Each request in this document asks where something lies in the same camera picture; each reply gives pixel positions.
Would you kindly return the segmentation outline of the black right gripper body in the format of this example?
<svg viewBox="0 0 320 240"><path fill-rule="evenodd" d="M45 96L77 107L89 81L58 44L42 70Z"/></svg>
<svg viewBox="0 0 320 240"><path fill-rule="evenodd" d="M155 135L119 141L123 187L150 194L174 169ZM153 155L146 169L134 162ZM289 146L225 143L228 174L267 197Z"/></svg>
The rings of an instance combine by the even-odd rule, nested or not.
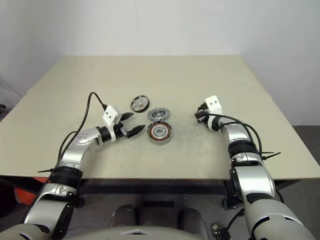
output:
<svg viewBox="0 0 320 240"><path fill-rule="evenodd" d="M209 119L208 116L208 106L207 104L204 102L202 103L196 112L196 120L198 123L207 123Z"/></svg>

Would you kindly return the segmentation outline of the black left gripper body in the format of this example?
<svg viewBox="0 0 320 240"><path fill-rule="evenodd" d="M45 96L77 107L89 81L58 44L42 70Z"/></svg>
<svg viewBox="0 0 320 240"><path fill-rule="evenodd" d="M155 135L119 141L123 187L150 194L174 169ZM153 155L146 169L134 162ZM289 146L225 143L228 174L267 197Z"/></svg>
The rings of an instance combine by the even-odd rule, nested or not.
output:
<svg viewBox="0 0 320 240"><path fill-rule="evenodd" d="M117 139L126 135L126 133L124 133L126 131L124 130L123 121L126 120L127 118L128 118L128 114L127 113L123 113L115 121L115 124L113 126L113 131L114 131L115 137Z"/></svg>

